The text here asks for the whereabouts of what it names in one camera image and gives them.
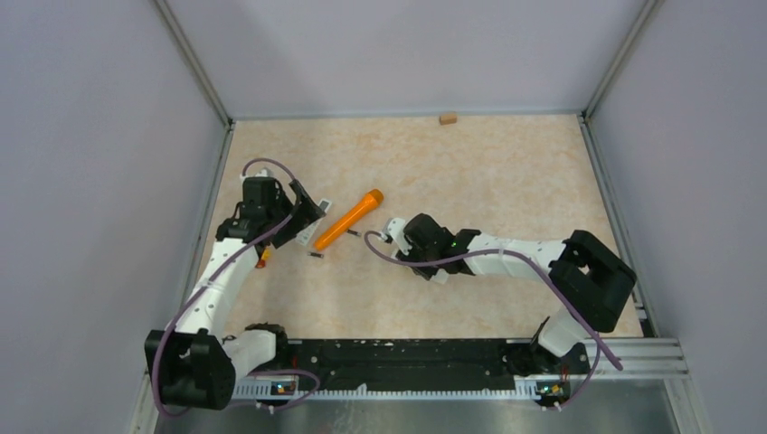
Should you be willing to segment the small brown wooden block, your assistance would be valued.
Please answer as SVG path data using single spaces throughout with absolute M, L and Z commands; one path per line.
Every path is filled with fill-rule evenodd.
M 441 126 L 453 125 L 458 122 L 458 114 L 454 112 L 443 113 L 439 116 L 439 123 Z

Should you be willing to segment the yellow red toy truck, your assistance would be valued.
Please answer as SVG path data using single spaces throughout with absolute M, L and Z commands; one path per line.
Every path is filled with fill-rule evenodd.
M 265 268 L 270 257 L 271 257 L 271 248 L 265 247 L 259 256 L 259 259 L 255 265 L 255 268 L 256 269 Z

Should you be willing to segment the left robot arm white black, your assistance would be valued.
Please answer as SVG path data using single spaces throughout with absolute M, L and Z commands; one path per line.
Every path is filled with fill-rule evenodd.
M 164 330 L 145 341 L 147 368 L 156 405 L 222 410 L 236 382 L 262 367 L 280 373 L 290 350 L 279 342 L 278 326 L 258 325 L 232 340 L 223 330 L 246 278 L 266 248 L 277 249 L 325 216 L 302 183 L 293 179 L 288 198 L 276 178 L 241 180 L 242 199 L 214 236 L 211 257 L 193 292 Z

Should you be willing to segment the small white remote control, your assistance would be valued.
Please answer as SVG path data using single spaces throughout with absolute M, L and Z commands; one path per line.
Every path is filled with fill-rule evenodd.
M 308 227 L 306 227 L 304 230 L 300 231 L 296 236 L 296 243 L 301 246 L 308 246 L 309 242 L 312 240 L 314 234 L 316 233 L 316 230 L 319 226 L 319 224 L 324 220 L 324 218 L 327 216 L 327 212 L 332 207 L 333 202 L 330 201 L 327 198 L 323 198 L 318 206 L 321 209 L 321 211 L 324 213 L 322 217 L 319 217 L 316 221 L 309 224 Z

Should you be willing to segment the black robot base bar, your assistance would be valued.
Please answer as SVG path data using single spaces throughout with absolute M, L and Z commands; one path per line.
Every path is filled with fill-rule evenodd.
M 527 339 L 304 339 L 278 347 L 263 371 L 316 375 L 322 392 L 504 391 L 536 375 L 556 380 L 589 372 L 583 344 L 556 357 Z

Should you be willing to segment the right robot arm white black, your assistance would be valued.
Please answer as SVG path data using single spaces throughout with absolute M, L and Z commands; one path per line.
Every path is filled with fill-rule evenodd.
M 636 272 L 589 231 L 562 241 L 522 241 L 475 229 L 456 233 L 420 213 L 388 221 L 384 232 L 396 245 L 393 258 L 408 262 L 428 280 L 451 275 L 509 276 L 547 285 L 562 302 L 537 332 L 533 366 L 553 373 L 581 341 L 614 331 L 637 283 Z

